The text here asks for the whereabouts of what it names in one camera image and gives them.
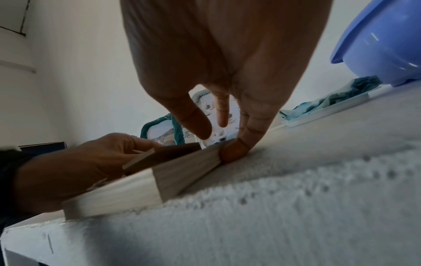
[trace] person's left hand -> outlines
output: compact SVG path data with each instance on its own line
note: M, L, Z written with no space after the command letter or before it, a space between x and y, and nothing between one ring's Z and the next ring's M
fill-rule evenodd
M37 156L18 169L14 180L17 208L25 213L61 209L61 203L86 192L95 183L123 176L122 166L135 150L162 145L127 134L113 133L63 151Z

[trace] dark object in background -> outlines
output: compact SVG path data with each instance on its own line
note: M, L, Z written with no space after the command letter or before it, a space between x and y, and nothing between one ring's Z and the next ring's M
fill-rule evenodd
M19 148L23 152L26 152L26 153L41 155L41 154L52 153L59 150L67 149L67 145L65 142L51 142L51 143L19 146Z

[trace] dark sleeve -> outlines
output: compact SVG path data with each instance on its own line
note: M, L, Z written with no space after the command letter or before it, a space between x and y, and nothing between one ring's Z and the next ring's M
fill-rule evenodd
M0 219L16 216L13 201L13 179L19 167L35 157L15 150L0 151Z

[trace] folded cloth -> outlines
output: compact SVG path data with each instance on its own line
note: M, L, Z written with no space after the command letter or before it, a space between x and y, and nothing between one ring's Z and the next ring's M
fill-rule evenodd
M319 109L331 106L335 103L348 100L354 96L363 94L365 92L371 91L382 82L377 76L370 76L364 78L356 78L348 82L345 86L338 89L337 91L328 94L325 97L319 98L312 102L302 103L299 106L295 107L293 110L280 110L279 113L286 120L292 120L298 118L303 114L310 114Z

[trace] wood piece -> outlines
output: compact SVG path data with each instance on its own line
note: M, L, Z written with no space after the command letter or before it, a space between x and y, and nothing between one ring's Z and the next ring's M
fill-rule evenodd
M145 169L63 203L66 220L155 206L217 167L222 143Z
M198 150L201 150L199 143L152 148L147 152L140 154L136 159L133 159L123 165L123 170L125 175L135 174L144 169L179 158Z

